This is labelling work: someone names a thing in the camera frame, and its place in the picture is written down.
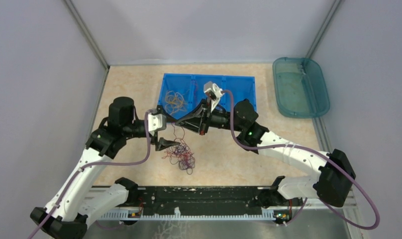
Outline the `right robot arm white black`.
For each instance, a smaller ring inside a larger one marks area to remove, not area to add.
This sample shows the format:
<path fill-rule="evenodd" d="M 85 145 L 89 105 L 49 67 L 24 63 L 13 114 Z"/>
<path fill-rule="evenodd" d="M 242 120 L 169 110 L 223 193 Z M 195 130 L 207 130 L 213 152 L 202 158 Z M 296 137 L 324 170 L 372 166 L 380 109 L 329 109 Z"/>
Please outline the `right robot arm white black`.
<path fill-rule="evenodd" d="M 237 141 L 246 150 L 279 159 L 306 173 L 303 177 L 279 176 L 270 192 L 271 201 L 283 205 L 293 198 L 316 198 L 341 208 L 356 174 L 345 152 L 313 151 L 286 140 L 256 122 L 258 114 L 248 99 L 242 100 L 230 112 L 211 110 L 208 100 L 201 100 L 195 110 L 176 121 L 176 125 L 204 135 L 210 127 L 230 129 L 234 120 Z"/>

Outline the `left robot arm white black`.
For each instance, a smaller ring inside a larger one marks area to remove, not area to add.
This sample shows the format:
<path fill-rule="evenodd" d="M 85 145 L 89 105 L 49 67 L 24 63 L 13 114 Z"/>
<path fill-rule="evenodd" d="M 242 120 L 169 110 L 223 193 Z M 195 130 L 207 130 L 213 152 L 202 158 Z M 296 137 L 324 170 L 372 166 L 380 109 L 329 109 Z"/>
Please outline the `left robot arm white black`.
<path fill-rule="evenodd" d="M 36 230 L 55 239 L 81 239 L 94 222 L 114 207 L 135 205 L 139 200 L 138 185 L 126 178 L 116 180 L 100 196 L 89 201 L 85 197 L 104 169 L 117 165 L 114 158 L 128 140 L 143 138 L 148 147 L 155 145 L 158 151 L 171 146 L 171 141 L 157 136 L 171 119 L 162 107 L 148 110 L 140 119 L 132 98 L 115 98 L 66 182 L 44 207 L 31 212 Z"/>

